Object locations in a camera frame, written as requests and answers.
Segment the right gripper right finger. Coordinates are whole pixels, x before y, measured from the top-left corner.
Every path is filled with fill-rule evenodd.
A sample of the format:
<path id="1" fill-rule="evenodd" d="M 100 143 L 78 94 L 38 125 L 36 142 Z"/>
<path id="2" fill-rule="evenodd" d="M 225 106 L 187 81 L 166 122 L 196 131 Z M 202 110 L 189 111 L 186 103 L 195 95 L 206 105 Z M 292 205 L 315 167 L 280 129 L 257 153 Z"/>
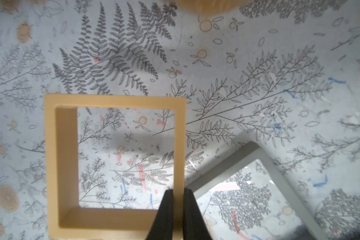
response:
<path id="1" fill-rule="evenodd" d="M 212 240 L 192 190 L 185 188 L 183 239 Z"/>

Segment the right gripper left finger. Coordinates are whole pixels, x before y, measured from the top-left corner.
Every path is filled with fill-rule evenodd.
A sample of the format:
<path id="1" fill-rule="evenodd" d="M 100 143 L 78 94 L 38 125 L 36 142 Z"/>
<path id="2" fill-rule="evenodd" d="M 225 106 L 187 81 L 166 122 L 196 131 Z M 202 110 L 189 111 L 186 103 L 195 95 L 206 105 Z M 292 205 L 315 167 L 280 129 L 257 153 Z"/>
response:
<path id="1" fill-rule="evenodd" d="M 174 227 L 173 190 L 166 190 L 146 240 L 172 240 Z"/>

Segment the yellow brooch box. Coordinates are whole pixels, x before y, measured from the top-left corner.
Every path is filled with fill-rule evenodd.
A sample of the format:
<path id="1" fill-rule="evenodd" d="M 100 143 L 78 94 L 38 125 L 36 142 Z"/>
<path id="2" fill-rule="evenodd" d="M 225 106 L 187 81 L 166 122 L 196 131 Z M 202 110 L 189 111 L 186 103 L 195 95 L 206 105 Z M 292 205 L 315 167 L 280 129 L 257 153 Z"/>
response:
<path id="1" fill-rule="evenodd" d="M 94 209 L 79 204 L 79 107 L 169 109 L 175 114 L 172 238 L 183 238 L 186 111 L 182 97 L 47 94 L 44 97 L 48 231 L 57 239 L 144 240 L 156 210 Z"/>

